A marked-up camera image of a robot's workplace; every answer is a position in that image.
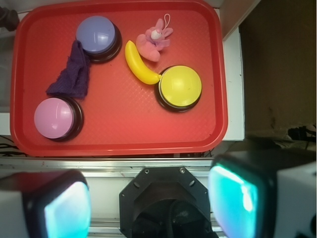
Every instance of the pink button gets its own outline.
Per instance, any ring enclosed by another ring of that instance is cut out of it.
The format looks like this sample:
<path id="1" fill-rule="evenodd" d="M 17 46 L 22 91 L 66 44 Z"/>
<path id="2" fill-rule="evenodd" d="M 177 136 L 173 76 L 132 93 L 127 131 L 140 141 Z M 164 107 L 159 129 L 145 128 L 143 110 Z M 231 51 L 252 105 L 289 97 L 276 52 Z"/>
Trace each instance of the pink button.
<path id="1" fill-rule="evenodd" d="M 49 139 L 65 136 L 74 121 L 73 110 L 62 99 L 48 98 L 35 110 L 34 123 L 38 132 Z"/>

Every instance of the purple button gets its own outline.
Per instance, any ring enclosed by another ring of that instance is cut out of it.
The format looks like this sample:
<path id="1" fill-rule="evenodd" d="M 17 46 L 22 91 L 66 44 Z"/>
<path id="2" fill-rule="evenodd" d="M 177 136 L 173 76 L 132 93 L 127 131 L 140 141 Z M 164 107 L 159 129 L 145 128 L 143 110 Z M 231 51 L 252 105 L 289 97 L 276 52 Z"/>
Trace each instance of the purple button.
<path id="1" fill-rule="evenodd" d="M 113 23 L 103 16 L 88 17 L 78 26 L 76 39 L 88 53 L 102 53 L 114 43 Z"/>
<path id="2" fill-rule="evenodd" d="M 35 110 L 34 123 L 38 132 L 49 139 L 65 136 L 74 121 L 73 110 L 62 99 L 48 98 Z"/>

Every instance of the purple cloth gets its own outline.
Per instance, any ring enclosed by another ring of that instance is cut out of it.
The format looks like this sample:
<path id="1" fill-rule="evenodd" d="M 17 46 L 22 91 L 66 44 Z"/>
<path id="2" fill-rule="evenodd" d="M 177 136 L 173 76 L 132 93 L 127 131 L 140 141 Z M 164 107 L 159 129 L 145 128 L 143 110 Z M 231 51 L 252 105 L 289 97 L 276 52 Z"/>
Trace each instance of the purple cloth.
<path id="1" fill-rule="evenodd" d="M 83 99 L 88 92 L 89 67 L 89 57 L 84 53 L 81 43 L 75 40 L 66 69 L 60 73 L 57 81 L 49 86 L 46 93 Z"/>

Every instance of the black bracket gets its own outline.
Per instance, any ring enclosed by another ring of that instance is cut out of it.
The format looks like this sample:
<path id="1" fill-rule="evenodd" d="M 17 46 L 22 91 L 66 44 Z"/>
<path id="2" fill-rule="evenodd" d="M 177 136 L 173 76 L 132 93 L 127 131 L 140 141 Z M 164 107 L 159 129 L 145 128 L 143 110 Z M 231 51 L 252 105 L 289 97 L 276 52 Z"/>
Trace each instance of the black bracket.
<path id="1" fill-rule="evenodd" d="M 120 193 L 128 238 L 217 238 L 208 190 L 184 167 L 144 168 Z"/>

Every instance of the bunny ear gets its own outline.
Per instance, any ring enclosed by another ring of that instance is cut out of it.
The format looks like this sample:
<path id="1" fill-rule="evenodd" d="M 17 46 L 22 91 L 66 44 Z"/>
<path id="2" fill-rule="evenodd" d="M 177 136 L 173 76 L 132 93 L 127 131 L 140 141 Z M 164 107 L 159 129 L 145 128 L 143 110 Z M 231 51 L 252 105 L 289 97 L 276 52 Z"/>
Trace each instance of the bunny ear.
<path id="1" fill-rule="evenodd" d="M 162 30 L 162 33 L 163 33 L 163 35 L 164 35 L 165 37 L 167 37 L 167 36 L 169 36 L 170 34 L 172 34 L 173 31 L 174 31 L 173 28 L 167 27 L 167 28 L 165 28 L 164 30 Z"/>
<path id="2" fill-rule="evenodd" d="M 163 27 L 164 27 L 163 19 L 160 18 L 160 19 L 157 21 L 157 24 L 155 25 L 155 27 L 156 27 L 156 28 L 159 28 L 159 29 L 161 29 L 161 30 L 163 30 Z"/>

